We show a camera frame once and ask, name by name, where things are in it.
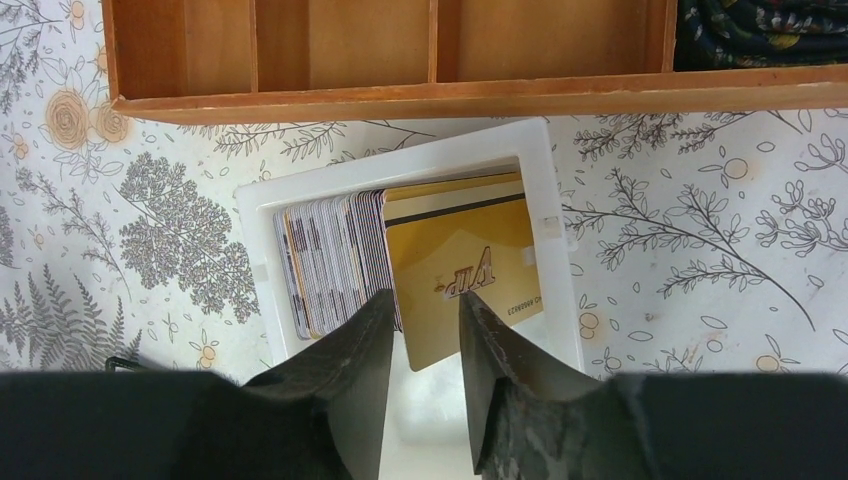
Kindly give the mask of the stack of cards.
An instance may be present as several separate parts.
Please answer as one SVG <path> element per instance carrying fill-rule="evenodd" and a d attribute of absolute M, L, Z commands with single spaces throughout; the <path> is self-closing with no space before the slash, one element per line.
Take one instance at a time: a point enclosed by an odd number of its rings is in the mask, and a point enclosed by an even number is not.
<path fill-rule="evenodd" d="M 286 205 L 272 216 L 296 335 L 317 340 L 394 287 L 383 190 Z"/>

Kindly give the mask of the orange compartment tray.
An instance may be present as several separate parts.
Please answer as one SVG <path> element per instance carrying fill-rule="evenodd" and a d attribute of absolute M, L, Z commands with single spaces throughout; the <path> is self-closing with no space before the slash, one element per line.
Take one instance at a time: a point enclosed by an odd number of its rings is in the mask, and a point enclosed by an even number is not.
<path fill-rule="evenodd" d="M 845 64 L 674 68 L 680 1 L 106 1 L 110 96 L 183 125 L 843 107 Z"/>

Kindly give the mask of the gold VIP card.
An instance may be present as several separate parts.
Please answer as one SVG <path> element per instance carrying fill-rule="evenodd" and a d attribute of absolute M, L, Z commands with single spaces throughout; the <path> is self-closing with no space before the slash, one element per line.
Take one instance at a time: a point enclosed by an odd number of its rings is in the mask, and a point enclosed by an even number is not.
<path fill-rule="evenodd" d="M 543 310 L 531 219 L 521 195 L 392 220 L 386 245 L 413 371 L 458 352 L 464 293 L 475 293 L 508 325 Z"/>

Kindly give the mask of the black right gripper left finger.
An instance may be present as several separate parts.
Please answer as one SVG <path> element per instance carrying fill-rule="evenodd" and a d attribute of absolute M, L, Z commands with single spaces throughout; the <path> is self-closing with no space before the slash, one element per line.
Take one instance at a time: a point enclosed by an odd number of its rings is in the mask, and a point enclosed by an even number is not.
<path fill-rule="evenodd" d="M 198 371 L 1 378 L 5 479 L 374 479 L 394 341 L 383 289 L 243 385 Z"/>

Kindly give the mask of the floral patterned table mat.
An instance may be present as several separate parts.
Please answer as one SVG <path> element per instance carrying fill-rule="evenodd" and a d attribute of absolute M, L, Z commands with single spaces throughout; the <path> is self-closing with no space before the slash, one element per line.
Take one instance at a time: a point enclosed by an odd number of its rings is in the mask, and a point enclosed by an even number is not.
<path fill-rule="evenodd" d="M 97 1 L 1 5 L 1 366 L 273 362 L 233 194 L 493 127 L 192 127 L 108 97 Z M 847 112 L 550 117 L 588 371 L 847 370 Z"/>

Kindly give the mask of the dark rolled sock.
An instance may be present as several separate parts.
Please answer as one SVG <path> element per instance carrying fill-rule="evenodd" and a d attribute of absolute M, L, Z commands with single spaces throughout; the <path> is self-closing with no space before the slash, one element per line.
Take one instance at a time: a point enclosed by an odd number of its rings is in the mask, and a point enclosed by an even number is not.
<path fill-rule="evenodd" d="M 677 71 L 845 64 L 845 1 L 678 3 Z"/>

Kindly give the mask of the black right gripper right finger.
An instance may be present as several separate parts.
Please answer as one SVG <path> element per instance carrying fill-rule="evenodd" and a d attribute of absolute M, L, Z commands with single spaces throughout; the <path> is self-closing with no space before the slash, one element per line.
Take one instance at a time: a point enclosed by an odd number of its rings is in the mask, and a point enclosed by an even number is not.
<path fill-rule="evenodd" d="M 459 303 L 474 472 L 484 479 L 843 479 L 847 380 L 825 373 L 596 380 Z"/>

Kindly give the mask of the gold card in box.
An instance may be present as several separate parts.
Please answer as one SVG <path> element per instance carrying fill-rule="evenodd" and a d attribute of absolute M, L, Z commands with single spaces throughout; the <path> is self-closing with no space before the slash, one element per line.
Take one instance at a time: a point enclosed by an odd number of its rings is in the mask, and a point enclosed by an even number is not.
<path fill-rule="evenodd" d="M 414 216 L 436 213 L 524 193 L 518 173 L 496 174 L 387 189 L 384 222 L 411 221 Z"/>

